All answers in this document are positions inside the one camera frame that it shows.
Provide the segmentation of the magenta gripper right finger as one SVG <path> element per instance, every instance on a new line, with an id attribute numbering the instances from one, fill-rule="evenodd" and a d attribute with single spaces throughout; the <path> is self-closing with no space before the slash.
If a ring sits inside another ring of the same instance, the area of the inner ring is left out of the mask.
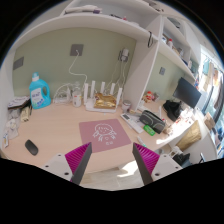
<path id="1" fill-rule="evenodd" d="M 152 183 L 152 171 L 154 170 L 160 156 L 150 149 L 137 143 L 133 144 L 132 153 L 137 162 L 143 184 L 148 185 Z"/>

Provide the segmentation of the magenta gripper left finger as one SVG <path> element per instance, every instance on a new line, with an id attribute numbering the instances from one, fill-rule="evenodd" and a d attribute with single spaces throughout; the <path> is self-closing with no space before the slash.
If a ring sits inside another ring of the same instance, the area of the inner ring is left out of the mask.
<path id="1" fill-rule="evenodd" d="M 72 183 L 76 185 L 80 184 L 91 154 L 92 143 L 89 142 L 79 146 L 65 155 L 66 161 L 72 171 Z"/>

